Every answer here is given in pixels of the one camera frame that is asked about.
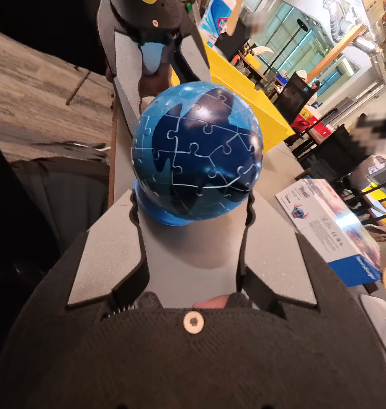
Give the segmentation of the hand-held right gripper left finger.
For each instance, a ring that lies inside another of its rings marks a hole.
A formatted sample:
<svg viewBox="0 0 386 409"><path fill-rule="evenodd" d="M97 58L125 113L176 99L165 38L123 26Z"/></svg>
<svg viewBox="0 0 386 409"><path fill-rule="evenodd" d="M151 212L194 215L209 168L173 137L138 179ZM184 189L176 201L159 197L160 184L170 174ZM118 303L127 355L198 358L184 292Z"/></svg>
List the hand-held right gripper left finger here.
<svg viewBox="0 0 386 409"><path fill-rule="evenodd" d="M67 305L105 300L111 308L134 304L149 283L149 268L133 189L88 230Z"/></svg>

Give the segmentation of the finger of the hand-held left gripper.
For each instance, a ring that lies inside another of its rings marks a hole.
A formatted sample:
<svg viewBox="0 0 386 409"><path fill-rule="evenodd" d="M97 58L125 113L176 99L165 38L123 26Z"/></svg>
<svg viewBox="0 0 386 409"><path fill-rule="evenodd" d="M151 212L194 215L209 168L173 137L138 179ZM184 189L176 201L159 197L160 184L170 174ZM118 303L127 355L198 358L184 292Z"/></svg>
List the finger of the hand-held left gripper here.
<svg viewBox="0 0 386 409"><path fill-rule="evenodd" d="M141 116L142 97L139 84L143 58L139 45L124 33L114 31L116 77L114 84L131 137Z"/></svg>
<svg viewBox="0 0 386 409"><path fill-rule="evenodd" d="M202 41L189 34L177 41L175 47L175 73L181 84L211 82L211 73Z"/></svg>

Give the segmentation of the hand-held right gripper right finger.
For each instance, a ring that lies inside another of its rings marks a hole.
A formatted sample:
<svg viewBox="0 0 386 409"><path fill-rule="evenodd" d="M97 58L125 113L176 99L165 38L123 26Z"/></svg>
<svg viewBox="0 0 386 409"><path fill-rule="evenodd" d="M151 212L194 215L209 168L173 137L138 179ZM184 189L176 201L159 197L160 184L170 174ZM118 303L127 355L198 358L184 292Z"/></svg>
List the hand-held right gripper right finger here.
<svg viewBox="0 0 386 409"><path fill-rule="evenodd" d="M236 287L255 307L317 306L295 229L256 191L247 201Z"/></svg>

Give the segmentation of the yellow plastic bin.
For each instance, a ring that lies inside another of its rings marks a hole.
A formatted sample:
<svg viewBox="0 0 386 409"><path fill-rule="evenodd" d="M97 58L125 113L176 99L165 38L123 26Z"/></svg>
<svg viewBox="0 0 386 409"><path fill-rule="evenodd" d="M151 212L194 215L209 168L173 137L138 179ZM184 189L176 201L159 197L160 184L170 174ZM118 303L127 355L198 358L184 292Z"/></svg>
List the yellow plastic bin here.
<svg viewBox="0 0 386 409"><path fill-rule="evenodd" d="M264 152L293 135L290 125L263 91L256 91L255 85L214 49L205 45L205 50L211 81L236 95L228 119L230 125L240 130L260 131Z"/></svg>

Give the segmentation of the blue puzzle ball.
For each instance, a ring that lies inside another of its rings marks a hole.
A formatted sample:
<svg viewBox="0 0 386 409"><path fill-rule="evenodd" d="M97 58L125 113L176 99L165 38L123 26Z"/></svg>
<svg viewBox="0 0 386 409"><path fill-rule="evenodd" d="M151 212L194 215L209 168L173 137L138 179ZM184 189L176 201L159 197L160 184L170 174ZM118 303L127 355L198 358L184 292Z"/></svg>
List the blue puzzle ball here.
<svg viewBox="0 0 386 409"><path fill-rule="evenodd" d="M231 212L262 168L260 131L229 117L236 95L203 81L171 87L142 113L132 162L138 205L155 221L184 226Z"/></svg>

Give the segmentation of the person's left forearm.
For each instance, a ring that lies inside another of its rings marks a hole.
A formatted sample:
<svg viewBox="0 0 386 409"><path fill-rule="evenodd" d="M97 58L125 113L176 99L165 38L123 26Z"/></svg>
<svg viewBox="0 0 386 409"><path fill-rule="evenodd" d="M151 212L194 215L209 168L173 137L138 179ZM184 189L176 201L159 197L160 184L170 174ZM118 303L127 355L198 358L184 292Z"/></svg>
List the person's left forearm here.
<svg viewBox="0 0 386 409"><path fill-rule="evenodd" d="M99 0L0 0L0 33L104 76L99 5Z"/></svg>

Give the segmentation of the white blue puzzle box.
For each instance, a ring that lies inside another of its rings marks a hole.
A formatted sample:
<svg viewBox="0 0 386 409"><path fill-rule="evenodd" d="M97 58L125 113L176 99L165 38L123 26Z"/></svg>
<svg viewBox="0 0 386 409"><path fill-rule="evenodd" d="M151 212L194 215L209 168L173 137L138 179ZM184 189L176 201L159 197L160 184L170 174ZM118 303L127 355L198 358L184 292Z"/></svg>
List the white blue puzzle box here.
<svg viewBox="0 0 386 409"><path fill-rule="evenodd" d="M301 179L276 199L347 287L381 280L377 242L327 181Z"/></svg>

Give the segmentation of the person's left hand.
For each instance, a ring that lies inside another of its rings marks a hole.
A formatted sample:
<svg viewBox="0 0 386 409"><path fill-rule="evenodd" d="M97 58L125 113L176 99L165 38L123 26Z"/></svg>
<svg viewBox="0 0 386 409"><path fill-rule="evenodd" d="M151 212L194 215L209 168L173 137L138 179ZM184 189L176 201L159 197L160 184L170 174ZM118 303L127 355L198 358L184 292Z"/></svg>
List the person's left hand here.
<svg viewBox="0 0 386 409"><path fill-rule="evenodd" d="M143 75L139 81L139 95L141 98L156 97L171 87L172 67L168 63L161 63L153 75Z"/></svg>

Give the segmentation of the person's right hand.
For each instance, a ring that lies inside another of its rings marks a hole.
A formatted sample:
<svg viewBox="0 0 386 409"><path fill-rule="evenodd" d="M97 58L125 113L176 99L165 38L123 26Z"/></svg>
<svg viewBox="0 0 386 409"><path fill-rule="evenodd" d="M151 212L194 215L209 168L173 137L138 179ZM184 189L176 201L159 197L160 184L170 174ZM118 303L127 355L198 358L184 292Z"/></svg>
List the person's right hand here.
<svg viewBox="0 0 386 409"><path fill-rule="evenodd" d="M220 295L206 301L199 301L192 305L193 309L202 310L202 309L223 309L226 307L226 304L229 300L230 295Z"/></svg>

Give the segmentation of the white yellow wipes canister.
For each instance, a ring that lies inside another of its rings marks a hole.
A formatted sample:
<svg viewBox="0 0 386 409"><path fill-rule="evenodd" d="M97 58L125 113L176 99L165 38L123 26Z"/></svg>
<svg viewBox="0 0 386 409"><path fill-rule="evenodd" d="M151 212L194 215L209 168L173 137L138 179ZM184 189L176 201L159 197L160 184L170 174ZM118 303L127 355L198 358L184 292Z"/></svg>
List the white yellow wipes canister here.
<svg viewBox="0 0 386 409"><path fill-rule="evenodd" d="M226 31L226 23L236 4L236 0L209 1L199 24L199 32L206 45L212 48L220 34Z"/></svg>

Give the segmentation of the black floor lamp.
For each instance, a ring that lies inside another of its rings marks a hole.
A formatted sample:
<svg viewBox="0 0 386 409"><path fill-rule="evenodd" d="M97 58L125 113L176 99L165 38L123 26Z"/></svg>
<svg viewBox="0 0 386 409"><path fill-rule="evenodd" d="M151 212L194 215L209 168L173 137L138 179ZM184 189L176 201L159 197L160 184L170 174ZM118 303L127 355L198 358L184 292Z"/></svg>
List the black floor lamp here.
<svg viewBox="0 0 386 409"><path fill-rule="evenodd" d="M277 61L277 59L282 55L282 53L285 51L285 49L287 49L287 47L290 45L290 43L292 42L292 40L294 38L296 38L296 36L298 35L298 33L302 30L304 32L308 32L308 26L305 24L305 22L298 18L297 19L297 25L298 28L295 31L295 33L291 36L291 38L287 41L287 43L282 47L282 49L279 51L279 53L276 55L276 57L272 60L272 62L267 65L267 69L264 71L263 75L266 76L267 73L269 71L271 71L271 69L273 68L274 63Z"/></svg>

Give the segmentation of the black chair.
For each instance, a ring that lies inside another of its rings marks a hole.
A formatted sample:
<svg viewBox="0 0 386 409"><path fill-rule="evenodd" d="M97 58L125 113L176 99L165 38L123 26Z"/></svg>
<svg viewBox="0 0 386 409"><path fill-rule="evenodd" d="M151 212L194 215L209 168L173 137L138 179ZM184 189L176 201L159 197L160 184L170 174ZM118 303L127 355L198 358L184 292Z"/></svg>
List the black chair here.
<svg viewBox="0 0 386 409"><path fill-rule="evenodd" d="M306 83L294 73L273 105L291 125L313 94L314 90L308 89Z"/></svg>

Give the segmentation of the red chair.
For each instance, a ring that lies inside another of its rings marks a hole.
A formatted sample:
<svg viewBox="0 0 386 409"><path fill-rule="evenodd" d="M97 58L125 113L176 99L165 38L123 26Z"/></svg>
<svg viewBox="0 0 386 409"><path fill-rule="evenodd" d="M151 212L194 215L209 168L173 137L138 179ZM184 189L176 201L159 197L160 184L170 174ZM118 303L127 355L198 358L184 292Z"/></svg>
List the red chair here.
<svg viewBox="0 0 386 409"><path fill-rule="evenodd" d="M291 124L291 128L298 133L309 133L317 140L323 140L333 133L328 126L319 122L315 116L298 114Z"/></svg>

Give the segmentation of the wooden beam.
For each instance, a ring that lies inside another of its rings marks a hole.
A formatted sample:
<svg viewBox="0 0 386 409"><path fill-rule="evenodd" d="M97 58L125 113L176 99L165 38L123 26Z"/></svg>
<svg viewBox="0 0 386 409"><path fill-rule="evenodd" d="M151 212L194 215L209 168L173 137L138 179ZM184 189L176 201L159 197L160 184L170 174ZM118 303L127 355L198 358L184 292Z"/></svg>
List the wooden beam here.
<svg viewBox="0 0 386 409"><path fill-rule="evenodd" d="M367 26L359 24L354 26L334 47L333 49L309 72L307 83L311 83L317 78L330 63L338 57L346 47L348 47L359 35L367 30Z"/></svg>

